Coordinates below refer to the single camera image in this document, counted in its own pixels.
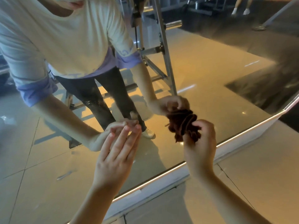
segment reflected cloth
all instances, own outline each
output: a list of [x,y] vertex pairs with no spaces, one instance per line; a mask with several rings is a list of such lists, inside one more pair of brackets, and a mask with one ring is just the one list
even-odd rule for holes
[[176,142],[183,141],[183,135],[186,133],[190,135],[194,142],[200,139],[200,127],[193,126],[192,122],[197,119],[197,115],[193,114],[191,110],[176,110],[166,116],[169,119],[168,129],[175,133],[174,138]]

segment reflected hand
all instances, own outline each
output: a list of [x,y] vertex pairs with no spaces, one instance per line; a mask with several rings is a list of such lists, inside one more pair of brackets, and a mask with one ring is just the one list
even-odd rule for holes
[[157,115],[166,116],[176,109],[190,109],[189,102],[181,96],[166,96],[148,103],[151,111]]
[[107,187],[115,193],[121,189],[129,176],[141,136],[140,125],[128,136],[130,130],[125,126],[114,145],[116,135],[109,133],[97,160],[93,188]]
[[201,180],[213,172],[213,161],[216,152],[216,133],[214,125],[206,120],[196,120],[194,126],[201,127],[201,138],[194,143],[187,134],[183,136],[184,156],[190,174]]
[[119,135],[125,126],[133,129],[138,124],[138,120],[125,119],[124,121],[113,122],[108,125],[106,130],[91,139],[89,149],[94,152],[101,150],[106,138],[110,133]]

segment rolled-up sleeve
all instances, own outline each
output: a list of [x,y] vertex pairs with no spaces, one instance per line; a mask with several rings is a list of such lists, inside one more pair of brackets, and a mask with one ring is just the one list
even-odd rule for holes
[[115,48],[117,67],[132,68],[142,63],[142,57],[137,51],[123,21],[115,0],[108,0],[108,37]]
[[43,55],[13,22],[5,18],[0,22],[0,52],[28,106],[35,105],[58,89],[48,76]]

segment pants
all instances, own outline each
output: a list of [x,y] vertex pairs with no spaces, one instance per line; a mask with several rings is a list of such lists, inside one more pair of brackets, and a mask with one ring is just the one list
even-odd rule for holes
[[[110,123],[115,122],[115,119],[103,100],[95,80],[97,80],[111,95],[124,118],[131,119],[131,111],[138,114],[132,99],[128,95],[125,83],[117,67],[90,78],[66,79],[59,76],[56,76],[55,78],[70,94],[76,96],[92,111],[96,120],[104,130]],[[145,131],[145,123],[139,114],[138,120],[142,131]]]

